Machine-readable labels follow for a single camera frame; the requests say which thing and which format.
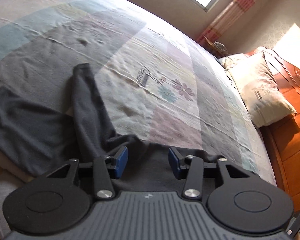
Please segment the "dark grey trousers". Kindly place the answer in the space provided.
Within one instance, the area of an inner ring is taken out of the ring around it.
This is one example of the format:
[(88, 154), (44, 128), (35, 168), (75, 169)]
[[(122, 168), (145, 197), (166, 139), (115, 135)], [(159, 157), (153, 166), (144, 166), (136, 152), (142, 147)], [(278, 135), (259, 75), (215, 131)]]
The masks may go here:
[(35, 177), (69, 159), (90, 163), (128, 149), (127, 166), (117, 191), (181, 191), (168, 163), (168, 151), (216, 162), (220, 155), (199, 148), (199, 133), (185, 113), (141, 88), (95, 77), (88, 64), (74, 68), (72, 110), (68, 115), (0, 87), (0, 150), (18, 168)]

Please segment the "pastel patchwork bed sheet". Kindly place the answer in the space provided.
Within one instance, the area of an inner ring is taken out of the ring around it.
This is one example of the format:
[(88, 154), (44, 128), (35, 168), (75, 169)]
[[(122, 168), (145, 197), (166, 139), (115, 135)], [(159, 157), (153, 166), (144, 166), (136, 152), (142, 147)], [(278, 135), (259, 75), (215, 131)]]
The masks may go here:
[(0, 0), (0, 86), (71, 113), (80, 63), (120, 134), (221, 154), (275, 183), (225, 70), (169, 23), (126, 0)]

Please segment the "orange wooden headboard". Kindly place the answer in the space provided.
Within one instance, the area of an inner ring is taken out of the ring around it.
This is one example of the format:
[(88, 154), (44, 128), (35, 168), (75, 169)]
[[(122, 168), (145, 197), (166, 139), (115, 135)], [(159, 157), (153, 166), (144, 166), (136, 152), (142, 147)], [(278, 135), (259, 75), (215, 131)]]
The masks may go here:
[(300, 68), (281, 58), (274, 50), (257, 47), (249, 56), (263, 52), (272, 68), (279, 91), (296, 109), (296, 115), (261, 127), (265, 147), (273, 167), (277, 186), (293, 200), (300, 211)]

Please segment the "cream printed pillow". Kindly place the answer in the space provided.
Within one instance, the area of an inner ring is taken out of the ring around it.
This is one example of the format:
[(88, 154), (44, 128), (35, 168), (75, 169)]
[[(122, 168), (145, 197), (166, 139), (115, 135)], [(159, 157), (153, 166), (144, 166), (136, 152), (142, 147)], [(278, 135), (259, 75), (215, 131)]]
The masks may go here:
[(219, 62), (234, 81), (256, 127), (269, 126), (297, 113), (279, 91), (264, 51), (250, 56), (234, 54), (220, 58)]

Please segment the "wooden bedside table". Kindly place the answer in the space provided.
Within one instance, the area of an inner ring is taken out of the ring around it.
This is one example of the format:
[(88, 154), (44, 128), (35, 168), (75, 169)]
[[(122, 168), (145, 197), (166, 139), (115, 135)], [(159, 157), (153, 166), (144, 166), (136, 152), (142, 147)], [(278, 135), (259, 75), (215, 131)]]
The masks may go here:
[(223, 53), (215, 46), (214, 43), (212, 43), (208, 38), (204, 36), (203, 39), (203, 48), (207, 50), (210, 54), (217, 57), (218, 59), (223, 57)]

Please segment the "pink checked right curtain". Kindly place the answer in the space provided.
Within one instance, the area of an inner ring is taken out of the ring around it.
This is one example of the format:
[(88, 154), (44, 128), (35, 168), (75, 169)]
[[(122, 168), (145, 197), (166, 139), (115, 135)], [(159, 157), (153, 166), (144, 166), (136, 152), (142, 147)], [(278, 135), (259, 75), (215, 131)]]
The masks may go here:
[(203, 46), (207, 38), (217, 41), (234, 23), (244, 15), (257, 0), (233, 0), (227, 7), (203, 30), (196, 42)]

